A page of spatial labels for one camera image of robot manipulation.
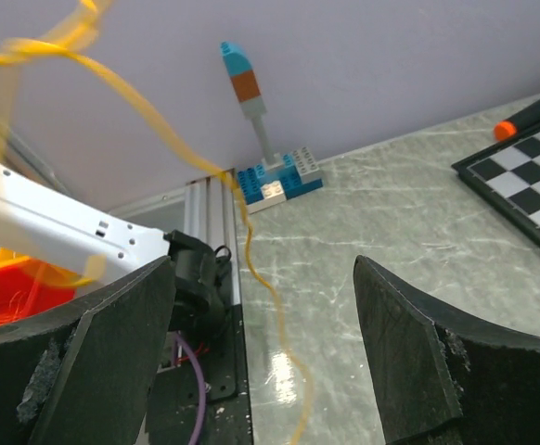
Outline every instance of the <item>marble countertop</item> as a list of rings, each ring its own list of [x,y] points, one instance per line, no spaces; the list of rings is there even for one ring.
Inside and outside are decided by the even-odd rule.
[[[540,336],[540,249],[451,169],[530,100],[331,159],[324,188],[252,216],[253,263],[284,299],[292,347],[315,378],[301,443],[384,443],[354,297],[359,254],[463,311]],[[278,346],[272,298],[239,254],[254,436],[283,445],[302,382]]]

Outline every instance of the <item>lego base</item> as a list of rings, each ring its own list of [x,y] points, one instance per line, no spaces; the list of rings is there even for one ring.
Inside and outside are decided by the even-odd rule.
[[[264,163],[238,172],[238,182],[248,206],[248,213],[268,209],[281,202],[321,188],[322,173],[307,147],[282,157],[284,167],[268,172]]]

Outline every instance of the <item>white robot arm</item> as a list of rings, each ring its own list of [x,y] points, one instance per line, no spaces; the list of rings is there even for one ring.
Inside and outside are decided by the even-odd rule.
[[[93,209],[0,164],[0,247],[83,274],[90,257],[107,260],[107,285],[167,255],[164,232]]]

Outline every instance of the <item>black and white chessboard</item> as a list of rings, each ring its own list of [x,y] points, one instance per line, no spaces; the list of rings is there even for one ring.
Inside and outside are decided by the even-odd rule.
[[[540,125],[453,167],[462,181],[540,246]]]

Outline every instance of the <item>orange marker cap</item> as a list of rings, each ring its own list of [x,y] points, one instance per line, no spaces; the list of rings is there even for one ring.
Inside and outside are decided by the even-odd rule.
[[[509,121],[501,121],[495,126],[495,138],[499,142],[510,138],[517,132],[518,129]]]

